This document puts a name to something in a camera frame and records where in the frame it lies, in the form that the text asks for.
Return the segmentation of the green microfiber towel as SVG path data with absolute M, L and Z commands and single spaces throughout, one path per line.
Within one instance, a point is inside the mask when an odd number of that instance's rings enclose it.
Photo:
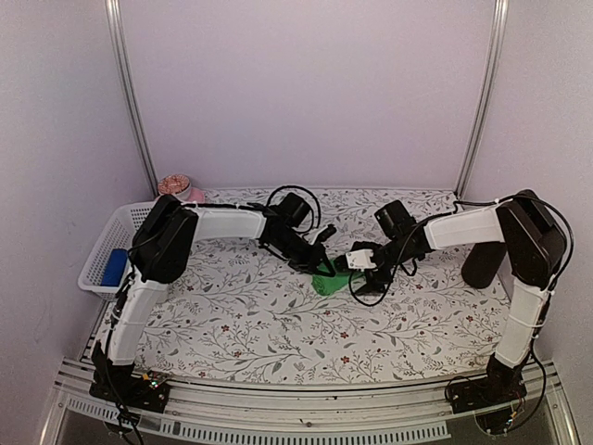
M 311 285 L 318 295 L 328 297 L 347 286 L 349 276 L 350 271 L 337 272 L 332 277 L 314 274 L 311 279 Z

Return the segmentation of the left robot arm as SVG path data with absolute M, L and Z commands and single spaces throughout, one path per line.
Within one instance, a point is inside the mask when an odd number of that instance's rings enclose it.
M 310 205 L 294 193 L 277 205 L 183 203 L 172 195 L 160 197 L 126 251 L 129 272 L 116 294 L 107 334 L 95 342 L 92 360 L 103 373 L 103 389 L 118 402 L 137 395 L 137 382 L 128 374 L 140 337 L 153 307 L 185 272 L 197 241 L 252 239 L 298 272 L 334 276 L 324 243 L 336 229 L 328 224 L 305 239 L 297 228 L 310 212 Z

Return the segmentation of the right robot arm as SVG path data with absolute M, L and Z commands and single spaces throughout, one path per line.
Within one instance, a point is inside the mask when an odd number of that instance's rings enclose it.
M 483 401 L 498 404 L 513 392 L 545 322 L 549 300 L 572 258 L 574 235 L 563 215 L 530 189 L 484 203 L 457 201 L 454 206 L 421 221 L 400 201 L 384 206 L 375 218 L 388 243 L 357 242 L 342 266 L 364 273 L 364 285 L 351 292 L 359 299 L 384 297 L 398 267 L 437 250 L 472 246 L 462 277 L 474 288 L 488 286 L 502 261 L 509 260 L 511 308 L 478 390 Z

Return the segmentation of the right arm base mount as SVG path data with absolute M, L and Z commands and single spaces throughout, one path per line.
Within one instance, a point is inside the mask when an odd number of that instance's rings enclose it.
M 466 413 L 518 401 L 526 394 L 522 372 L 492 374 L 476 379 L 460 376 L 447 384 L 444 393 L 453 413 Z

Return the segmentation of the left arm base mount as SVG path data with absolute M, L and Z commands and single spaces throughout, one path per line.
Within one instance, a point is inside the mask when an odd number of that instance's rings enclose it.
M 89 395 L 103 401 L 119 403 L 126 408 L 137 408 L 153 413 L 164 413 L 169 401 L 170 386 L 156 386 L 151 378 L 144 379 L 132 374 L 134 365 L 114 365 L 103 352 L 101 343 L 95 344 L 92 352 L 95 367 Z

